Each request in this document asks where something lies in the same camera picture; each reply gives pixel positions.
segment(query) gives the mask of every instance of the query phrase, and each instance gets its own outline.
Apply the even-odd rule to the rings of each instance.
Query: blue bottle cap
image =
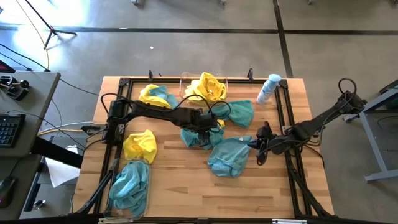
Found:
[[[272,82],[279,82],[279,81],[281,81],[282,77],[280,77],[280,75],[277,75],[277,74],[270,74],[268,76],[268,79]]]

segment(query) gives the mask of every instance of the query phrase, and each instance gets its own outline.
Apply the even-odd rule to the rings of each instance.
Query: white paper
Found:
[[[68,146],[65,149],[77,154],[76,145]],[[47,167],[49,168],[51,184],[53,187],[57,187],[65,183],[66,181],[72,180],[79,176],[79,168],[66,165],[62,162],[55,161],[49,158],[45,158],[45,161],[47,163]]]

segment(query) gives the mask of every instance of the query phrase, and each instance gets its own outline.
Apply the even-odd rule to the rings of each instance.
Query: yellow cloth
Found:
[[[191,85],[185,90],[185,97],[197,94],[203,96],[206,100],[218,101],[226,98],[226,87],[220,83],[214,75],[203,72],[199,80],[192,80]],[[192,96],[189,100],[203,100],[198,96]]]
[[[218,119],[218,120],[217,120],[217,123],[220,125],[220,128],[225,127],[224,120]]]
[[[140,91],[140,95],[138,100],[141,100],[144,103],[150,103],[155,106],[165,106],[166,108],[171,108],[170,104],[163,98],[158,96],[151,96],[149,94],[149,90],[154,88],[158,88],[157,85],[149,84],[144,89]]]
[[[123,142],[123,151],[126,159],[144,158],[151,164],[157,152],[154,134],[149,130],[144,133],[130,134]]]

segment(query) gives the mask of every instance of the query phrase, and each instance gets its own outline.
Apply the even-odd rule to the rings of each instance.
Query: computer mouse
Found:
[[[0,208],[7,208],[11,203],[15,183],[16,179],[13,177],[0,180]]]

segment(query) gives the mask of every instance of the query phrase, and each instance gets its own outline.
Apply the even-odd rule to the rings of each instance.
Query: concrete floor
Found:
[[[31,2],[58,26],[277,29],[272,0],[228,0],[225,9],[216,0],[147,0],[141,9],[128,0]],[[15,3],[0,0],[0,6],[4,7],[0,22],[27,23]],[[317,0],[312,6],[306,0],[279,0],[279,6],[285,29],[398,30],[398,9],[388,0]],[[286,41],[293,76],[304,78],[313,115],[336,101],[337,82],[342,77],[354,79],[359,95],[367,100],[397,78],[398,35],[287,34]],[[0,43],[46,64],[40,40],[29,27],[0,31]],[[54,37],[49,54],[52,71],[93,92],[99,92],[105,75],[147,75],[148,70],[163,76],[206,70],[243,77],[252,67],[255,77],[270,73],[286,77],[278,34],[78,33],[77,37]],[[1,60],[20,67],[8,59]],[[54,100],[64,123],[93,117],[94,96],[60,83]],[[46,118],[59,124],[53,105]],[[398,178],[372,184],[364,181],[364,175],[379,172],[379,168],[359,121],[345,124],[337,119],[330,123],[324,132],[322,154],[337,215],[398,223]],[[390,158],[397,155],[385,153]],[[62,207],[69,204],[69,198],[65,198],[60,200]]]

